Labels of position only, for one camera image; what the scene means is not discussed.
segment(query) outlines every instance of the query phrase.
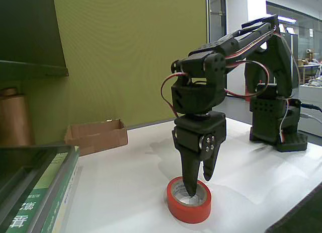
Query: olive green wall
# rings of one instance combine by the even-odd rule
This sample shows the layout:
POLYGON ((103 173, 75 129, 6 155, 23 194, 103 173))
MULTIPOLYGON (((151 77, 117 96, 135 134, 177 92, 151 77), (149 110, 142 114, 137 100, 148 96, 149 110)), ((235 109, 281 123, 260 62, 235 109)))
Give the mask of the olive green wall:
POLYGON ((136 125, 173 117, 160 84, 174 60, 206 42, 205 0, 55 5, 69 77, 21 84, 38 144, 62 140, 69 124, 121 118, 136 125))

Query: white table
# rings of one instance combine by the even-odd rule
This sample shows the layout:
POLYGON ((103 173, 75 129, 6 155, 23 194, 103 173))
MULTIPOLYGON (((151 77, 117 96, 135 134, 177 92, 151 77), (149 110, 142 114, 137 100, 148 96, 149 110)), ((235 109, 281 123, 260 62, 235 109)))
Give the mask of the white table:
POLYGON ((65 232, 263 232, 322 181, 322 147, 277 152, 249 142, 249 125, 227 119, 227 139, 206 182, 211 214, 200 224, 180 222, 165 202, 169 180, 181 174, 173 126, 130 130, 127 146, 81 157, 65 232))

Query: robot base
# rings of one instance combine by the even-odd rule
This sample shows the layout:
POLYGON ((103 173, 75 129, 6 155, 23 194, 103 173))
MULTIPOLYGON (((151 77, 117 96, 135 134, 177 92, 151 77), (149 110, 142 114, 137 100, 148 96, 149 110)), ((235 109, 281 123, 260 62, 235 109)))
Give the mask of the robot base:
POLYGON ((300 132, 295 132, 292 134, 284 135, 285 142, 281 143, 280 140, 277 140, 275 143, 268 142, 253 135, 253 127, 251 127, 250 131, 250 141, 258 141, 264 142, 276 147, 277 151, 285 152, 285 151, 303 151, 307 148, 307 135, 304 135, 300 132))

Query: robotic arm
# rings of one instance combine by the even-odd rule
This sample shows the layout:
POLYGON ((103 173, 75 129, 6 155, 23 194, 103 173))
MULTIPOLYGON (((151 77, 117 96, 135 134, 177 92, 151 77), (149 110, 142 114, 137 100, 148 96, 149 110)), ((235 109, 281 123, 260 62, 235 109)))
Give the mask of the robotic arm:
POLYGON ((253 93, 250 139, 276 145, 280 151, 306 149, 307 139, 297 133, 300 101, 287 100, 292 93, 290 56, 278 36, 277 15, 257 19, 172 63, 173 75, 180 75, 171 87, 173 110, 183 114, 175 120, 172 135, 181 155, 183 182, 190 196, 196 193, 201 161, 204 178, 208 181, 212 177, 220 145, 226 139, 225 114, 212 111, 212 107, 227 95, 226 74, 241 63, 247 64, 246 84, 253 93), (260 48, 264 42, 267 42, 266 50, 260 48), (268 76, 265 84, 260 83, 265 80, 259 71, 263 69, 274 75, 276 85, 268 84, 268 76), (194 78, 205 81, 193 83, 194 78), (301 143, 289 146, 290 141, 279 137, 282 128, 285 135, 295 140, 301 137, 301 143))

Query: metal canister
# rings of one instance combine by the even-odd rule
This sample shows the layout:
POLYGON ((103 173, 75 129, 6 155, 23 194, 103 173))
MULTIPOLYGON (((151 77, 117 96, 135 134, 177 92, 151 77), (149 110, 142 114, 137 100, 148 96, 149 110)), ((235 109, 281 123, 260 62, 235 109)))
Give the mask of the metal canister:
POLYGON ((34 133, 25 95, 17 88, 0 91, 0 145, 34 145, 34 133))

